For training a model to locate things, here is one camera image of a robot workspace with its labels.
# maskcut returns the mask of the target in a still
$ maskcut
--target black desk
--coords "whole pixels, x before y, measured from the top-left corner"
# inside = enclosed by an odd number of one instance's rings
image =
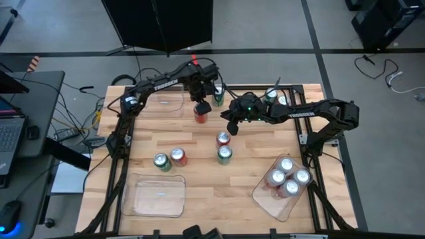
[[[24,72],[10,73],[9,75],[22,78]],[[64,80],[64,72],[32,72],[25,76],[25,80],[32,80],[48,84],[60,90]],[[23,82],[30,89],[28,94],[17,94],[11,102],[14,106],[21,108],[22,112],[29,117],[28,125],[37,125],[40,128],[40,138],[34,141],[22,140],[15,159],[10,177],[10,184],[7,189],[0,189],[0,207],[16,196],[43,171],[52,167],[55,158],[63,159],[69,163],[69,154],[80,160],[79,168],[88,166],[90,159],[81,154],[62,146],[61,144],[46,138],[50,121],[53,116],[54,107],[58,99],[58,92],[48,86],[34,82]],[[10,99],[12,95],[2,95],[5,99]],[[13,238],[31,238],[35,231],[35,226],[44,220],[49,196],[47,191],[49,183],[52,183],[49,171],[37,179],[20,197],[22,210],[19,216],[20,232]]]

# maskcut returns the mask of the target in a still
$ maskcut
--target laptop keyboard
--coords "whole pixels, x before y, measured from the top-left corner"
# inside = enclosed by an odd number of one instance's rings
[[[22,126],[0,126],[0,152],[15,150]]]

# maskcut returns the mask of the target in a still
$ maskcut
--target white cable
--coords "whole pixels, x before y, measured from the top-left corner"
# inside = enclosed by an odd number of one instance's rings
[[[392,87],[391,82],[392,82],[392,80],[394,80],[397,76],[400,76],[401,74],[403,74],[403,72],[398,72],[397,74],[391,75],[391,78],[388,81],[388,84],[390,85],[390,88],[391,88],[391,90],[393,92],[396,92],[397,94],[405,94],[405,93],[409,93],[409,92],[412,92],[412,91],[415,91],[415,90],[425,89],[425,86],[421,86],[421,87],[416,87],[416,88],[413,88],[413,89],[410,89],[410,90],[405,90],[405,91],[402,91],[402,92],[399,92],[397,90],[394,90],[394,88]]]

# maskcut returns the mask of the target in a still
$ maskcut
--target laptop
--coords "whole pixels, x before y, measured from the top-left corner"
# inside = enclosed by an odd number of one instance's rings
[[[8,175],[27,117],[0,96],[0,176]]]

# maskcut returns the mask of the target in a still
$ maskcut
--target computer mouse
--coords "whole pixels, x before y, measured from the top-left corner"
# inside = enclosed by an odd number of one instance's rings
[[[15,229],[20,211],[21,202],[18,200],[13,200],[5,204],[0,211],[0,234],[8,234]]]

